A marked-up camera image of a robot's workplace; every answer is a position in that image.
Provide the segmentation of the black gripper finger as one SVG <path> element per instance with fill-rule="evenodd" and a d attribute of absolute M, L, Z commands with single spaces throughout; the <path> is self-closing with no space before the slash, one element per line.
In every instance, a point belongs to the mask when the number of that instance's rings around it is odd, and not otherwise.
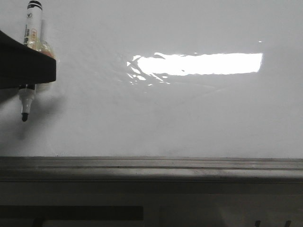
<path fill-rule="evenodd" d="M 56 60 L 0 33 L 0 88 L 56 81 Z"/>

